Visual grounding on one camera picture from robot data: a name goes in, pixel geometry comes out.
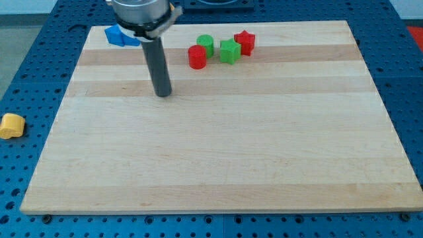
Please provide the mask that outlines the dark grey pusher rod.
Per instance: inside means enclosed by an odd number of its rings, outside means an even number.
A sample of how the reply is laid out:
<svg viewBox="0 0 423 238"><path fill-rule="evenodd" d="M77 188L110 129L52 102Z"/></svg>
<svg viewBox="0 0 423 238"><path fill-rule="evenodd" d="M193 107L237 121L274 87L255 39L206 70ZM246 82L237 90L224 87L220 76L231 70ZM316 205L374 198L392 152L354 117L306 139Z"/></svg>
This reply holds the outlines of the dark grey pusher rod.
<svg viewBox="0 0 423 238"><path fill-rule="evenodd" d="M150 42L142 42L141 46L155 94L158 97L171 95L171 80L161 38L154 39Z"/></svg>

